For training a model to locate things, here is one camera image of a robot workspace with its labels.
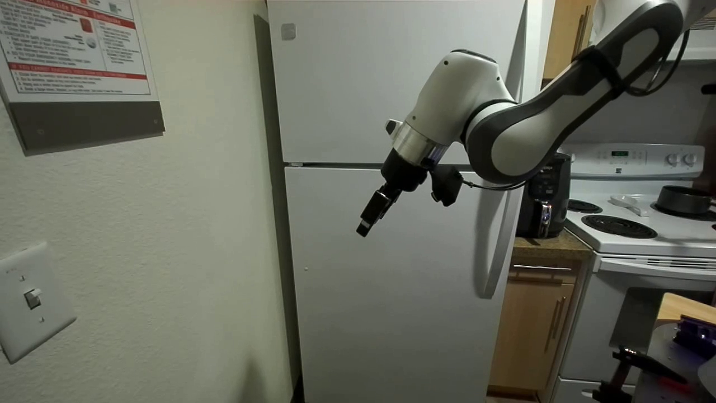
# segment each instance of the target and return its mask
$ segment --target poster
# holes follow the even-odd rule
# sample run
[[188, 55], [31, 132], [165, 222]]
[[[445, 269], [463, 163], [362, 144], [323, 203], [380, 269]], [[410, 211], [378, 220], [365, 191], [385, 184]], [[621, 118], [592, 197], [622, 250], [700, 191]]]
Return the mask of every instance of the poster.
[[157, 101], [132, 0], [0, 0], [9, 103]]

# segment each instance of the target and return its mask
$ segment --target freezer door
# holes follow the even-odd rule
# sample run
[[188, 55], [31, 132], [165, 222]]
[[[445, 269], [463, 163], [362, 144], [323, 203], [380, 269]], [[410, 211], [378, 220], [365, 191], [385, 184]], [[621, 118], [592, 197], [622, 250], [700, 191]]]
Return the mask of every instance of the freezer door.
[[[405, 118], [453, 48], [507, 73], [523, 0], [272, 0], [285, 162], [378, 163], [385, 124]], [[445, 162], [468, 162], [462, 146]]]
[[423, 185], [361, 238], [378, 184], [370, 168], [286, 168], [308, 403], [484, 400], [507, 275], [493, 300], [476, 288], [521, 195], [463, 188], [443, 209]]

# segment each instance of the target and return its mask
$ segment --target light switch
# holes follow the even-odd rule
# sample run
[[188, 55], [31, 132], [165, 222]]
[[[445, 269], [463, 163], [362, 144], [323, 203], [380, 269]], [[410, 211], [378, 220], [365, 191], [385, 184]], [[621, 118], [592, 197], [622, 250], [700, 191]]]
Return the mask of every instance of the light switch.
[[48, 244], [0, 260], [0, 345], [9, 362], [74, 322], [69, 295], [60, 286]]

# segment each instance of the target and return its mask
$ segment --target robotic arm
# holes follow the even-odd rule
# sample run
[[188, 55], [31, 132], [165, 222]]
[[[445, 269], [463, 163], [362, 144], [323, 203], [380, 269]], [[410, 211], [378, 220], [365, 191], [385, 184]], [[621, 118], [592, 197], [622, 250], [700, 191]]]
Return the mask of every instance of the robotic arm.
[[518, 106], [489, 55], [449, 53], [404, 124], [391, 124], [385, 185], [361, 214], [365, 238], [400, 193], [417, 191], [440, 168], [443, 151], [462, 140], [479, 176], [515, 185], [535, 175], [563, 140], [622, 92], [659, 68], [678, 35], [716, 0], [602, 0], [585, 48], [535, 99]]

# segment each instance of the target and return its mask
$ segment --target white refrigerator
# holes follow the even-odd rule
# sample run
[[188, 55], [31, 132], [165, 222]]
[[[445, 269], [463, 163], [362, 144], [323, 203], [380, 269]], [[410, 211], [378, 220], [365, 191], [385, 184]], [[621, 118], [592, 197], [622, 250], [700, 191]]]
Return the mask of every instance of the white refrigerator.
[[[443, 209], [425, 182], [370, 238], [357, 226], [383, 184], [385, 124], [442, 55], [493, 55], [535, 92], [548, 6], [270, 0], [308, 403], [484, 400], [521, 191], [463, 188]], [[479, 182], [462, 146], [443, 163]]]

